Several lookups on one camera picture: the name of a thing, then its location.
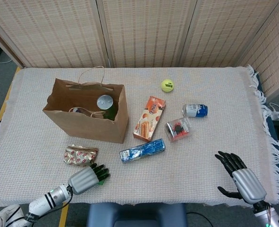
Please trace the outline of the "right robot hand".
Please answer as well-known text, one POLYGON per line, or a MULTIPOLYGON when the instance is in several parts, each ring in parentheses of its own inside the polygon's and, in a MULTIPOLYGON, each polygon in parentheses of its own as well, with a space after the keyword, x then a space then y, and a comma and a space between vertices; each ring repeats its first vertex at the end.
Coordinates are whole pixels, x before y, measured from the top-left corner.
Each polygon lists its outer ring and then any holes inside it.
POLYGON ((219 186, 218 190, 223 195, 244 200, 251 205, 265 200, 267 192, 254 172, 245 165, 238 155, 219 151, 215 157, 223 164, 237 188, 237 192, 228 192, 219 186))

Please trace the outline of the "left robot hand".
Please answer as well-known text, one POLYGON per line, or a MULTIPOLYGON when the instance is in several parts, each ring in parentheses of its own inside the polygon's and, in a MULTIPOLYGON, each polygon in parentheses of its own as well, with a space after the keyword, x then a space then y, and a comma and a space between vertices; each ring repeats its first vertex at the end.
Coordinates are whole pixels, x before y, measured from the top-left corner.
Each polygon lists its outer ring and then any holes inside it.
POLYGON ((68 185, 72 188, 73 194, 80 195, 109 176, 109 169, 105 165, 94 163, 73 174, 68 180, 68 185))

